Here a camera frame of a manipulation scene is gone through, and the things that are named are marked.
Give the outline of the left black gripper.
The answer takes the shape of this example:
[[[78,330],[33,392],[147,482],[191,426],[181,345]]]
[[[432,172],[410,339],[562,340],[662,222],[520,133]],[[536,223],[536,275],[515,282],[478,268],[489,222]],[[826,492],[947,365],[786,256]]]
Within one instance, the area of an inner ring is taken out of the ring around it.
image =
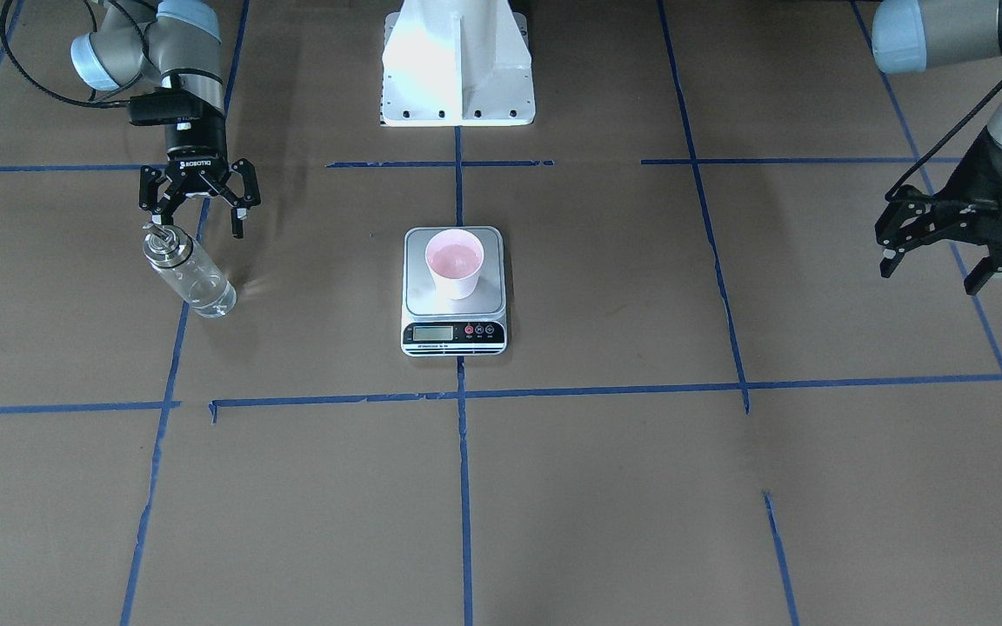
[[[936,196],[909,183],[887,195],[875,223],[883,249],[879,273],[893,275],[908,252],[942,239],[985,246],[987,255],[964,277],[964,292],[976,296],[1002,274],[1002,147],[983,130],[974,140],[949,182]]]

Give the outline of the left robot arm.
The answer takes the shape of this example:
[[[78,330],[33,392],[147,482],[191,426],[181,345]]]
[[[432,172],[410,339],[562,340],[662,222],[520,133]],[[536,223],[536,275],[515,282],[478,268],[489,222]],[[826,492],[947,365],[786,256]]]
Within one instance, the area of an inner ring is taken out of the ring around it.
[[[1002,1],[883,1],[871,47],[883,74],[1002,57]],[[924,166],[921,157],[886,192],[874,227],[882,277],[890,277],[911,250],[941,241],[985,247],[986,257],[964,277],[969,296],[1002,275],[1002,78],[981,103],[994,97],[999,106],[942,190],[924,194],[908,183]]]

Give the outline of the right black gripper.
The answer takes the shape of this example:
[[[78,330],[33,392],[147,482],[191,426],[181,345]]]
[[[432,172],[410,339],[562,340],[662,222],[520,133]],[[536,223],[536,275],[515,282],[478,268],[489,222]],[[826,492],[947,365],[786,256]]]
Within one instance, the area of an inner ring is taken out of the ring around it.
[[[225,119],[200,118],[164,126],[164,170],[139,168],[138,207],[156,225],[175,225],[184,196],[217,196],[230,206],[231,237],[245,237],[250,210],[261,205],[261,186],[250,159],[230,164]]]

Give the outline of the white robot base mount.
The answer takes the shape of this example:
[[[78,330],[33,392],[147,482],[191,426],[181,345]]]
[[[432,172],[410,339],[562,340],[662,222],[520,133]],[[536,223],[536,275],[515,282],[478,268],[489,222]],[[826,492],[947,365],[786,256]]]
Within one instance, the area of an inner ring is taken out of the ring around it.
[[[405,1],[384,20],[379,122],[534,123],[530,24],[529,1]]]

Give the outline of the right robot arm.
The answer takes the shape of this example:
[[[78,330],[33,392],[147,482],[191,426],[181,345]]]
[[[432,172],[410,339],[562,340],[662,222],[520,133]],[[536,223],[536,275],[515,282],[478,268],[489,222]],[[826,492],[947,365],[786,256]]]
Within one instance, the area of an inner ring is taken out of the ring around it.
[[[261,193],[250,160],[228,158],[216,12],[203,1],[104,7],[99,27],[73,40],[70,56],[80,79],[101,94],[150,86],[124,102],[130,124],[163,128],[166,142],[164,166],[140,168],[139,209],[155,224],[171,225],[187,199],[219,197],[230,210],[231,234],[242,238]]]

